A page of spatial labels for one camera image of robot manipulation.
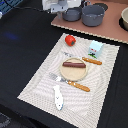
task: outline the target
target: white cloth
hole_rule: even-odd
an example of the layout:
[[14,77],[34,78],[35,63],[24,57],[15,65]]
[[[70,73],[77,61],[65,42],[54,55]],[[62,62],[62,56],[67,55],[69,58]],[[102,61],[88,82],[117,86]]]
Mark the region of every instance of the white cloth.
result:
[[[104,46],[98,58],[102,65],[86,62],[88,73],[84,79],[77,82],[90,88],[90,92],[85,92],[67,83],[54,81],[49,77],[50,72],[61,75],[60,64],[68,58],[61,51],[94,59],[88,55],[92,40],[74,36],[76,44],[69,47],[65,43],[67,35],[61,36],[18,98],[79,128],[96,128],[119,46],[103,43]],[[61,111],[57,110],[54,103],[53,86],[56,84],[60,85],[64,99]]]

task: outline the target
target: small box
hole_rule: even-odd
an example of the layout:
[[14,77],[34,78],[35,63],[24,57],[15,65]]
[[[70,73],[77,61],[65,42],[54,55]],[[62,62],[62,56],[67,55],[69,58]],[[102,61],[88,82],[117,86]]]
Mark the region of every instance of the small box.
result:
[[101,54],[103,48],[103,44],[99,43],[98,41],[93,40],[89,46],[88,55],[98,58]]

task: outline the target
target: black table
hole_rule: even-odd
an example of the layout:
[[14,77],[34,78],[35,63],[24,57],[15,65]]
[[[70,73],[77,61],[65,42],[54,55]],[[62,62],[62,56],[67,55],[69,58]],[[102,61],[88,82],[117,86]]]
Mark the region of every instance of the black table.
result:
[[[20,6],[42,9],[42,0],[26,0]],[[66,33],[120,46],[97,128],[128,128],[128,45],[51,26],[55,16],[13,9],[0,20],[0,111],[15,112],[51,128],[75,128],[17,98]]]

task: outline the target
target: saucepan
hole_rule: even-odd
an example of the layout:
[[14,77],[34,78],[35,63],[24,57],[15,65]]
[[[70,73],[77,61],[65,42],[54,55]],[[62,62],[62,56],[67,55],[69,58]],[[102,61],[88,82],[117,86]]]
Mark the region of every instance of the saucepan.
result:
[[103,17],[105,15],[105,10],[99,5],[91,5],[90,1],[84,2],[84,7],[82,8],[82,22],[86,26],[98,26],[102,23]]
[[62,13],[62,17],[66,21],[77,21],[81,18],[82,8],[74,7],[69,8],[66,12]]
[[124,27],[128,30],[128,7],[122,11],[121,17],[123,19]]

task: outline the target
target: red tomato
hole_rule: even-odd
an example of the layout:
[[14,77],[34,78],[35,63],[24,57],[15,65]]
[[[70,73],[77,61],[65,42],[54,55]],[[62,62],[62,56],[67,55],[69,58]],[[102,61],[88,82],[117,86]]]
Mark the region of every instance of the red tomato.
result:
[[73,46],[76,43],[76,39],[73,36],[68,35],[65,37],[65,42],[67,43],[67,45]]

